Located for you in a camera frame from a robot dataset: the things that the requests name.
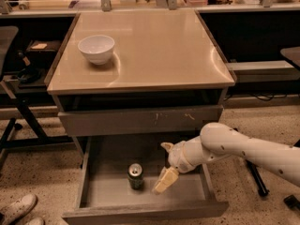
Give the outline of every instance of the drawer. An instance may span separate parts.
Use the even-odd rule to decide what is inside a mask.
[[[58,114],[68,136],[200,130],[218,121],[222,105],[123,109]]]
[[[229,204],[216,200],[206,165],[180,174],[177,182],[160,195],[151,191],[166,163],[160,144],[185,139],[178,133],[90,138],[76,206],[63,219],[79,225],[221,216]],[[128,181],[128,166],[135,162],[143,168],[140,190],[132,189]]]

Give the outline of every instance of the white robotic arm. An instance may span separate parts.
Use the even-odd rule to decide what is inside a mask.
[[[164,168],[153,192],[162,193],[172,185],[179,173],[187,173],[198,165],[236,155],[263,167],[300,187],[300,148],[250,138],[220,123],[205,125],[200,136],[177,144],[161,144],[169,153],[170,168]]]

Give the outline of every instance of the can lid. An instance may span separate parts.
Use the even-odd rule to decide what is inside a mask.
[[[133,163],[128,168],[128,173],[131,176],[140,176],[143,172],[143,168],[139,163]]]

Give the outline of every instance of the white shoe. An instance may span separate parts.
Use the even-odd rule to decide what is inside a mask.
[[[4,216],[1,225],[8,225],[14,220],[25,216],[35,207],[37,201],[38,197],[35,194],[27,194],[9,206],[0,209],[0,213]]]
[[[36,217],[29,222],[26,222],[25,225],[44,225],[44,220],[41,217]]]

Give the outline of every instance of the floor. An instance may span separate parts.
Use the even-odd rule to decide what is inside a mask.
[[[0,134],[7,120],[0,113]],[[50,136],[64,134],[57,118],[39,118]],[[23,129],[15,139],[33,137],[24,121]],[[251,137],[277,143],[294,145],[300,139],[300,97],[275,97],[262,101],[254,97],[232,97],[225,102],[220,122]],[[0,207],[14,202],[28,192],[38,196],[34,210],[17,222],[18,225],[34,217],[43,217],[46,225],[63,225],[61,216],[74,207],[79,179],[81,158],[73,144],[7,150],[2,153],[0,172]],[[213,224],[300,224],[300,213],[289,209],[283,199],[291,194],[300,200],[300,187],[259,168],[270,193],[262,198],[250,175],[245,161],[228,157],[209,164],[213,187],[218,201],[228,201],[229,208],[221,217],[188,220],[146,222],[153,225],[213,225]]]

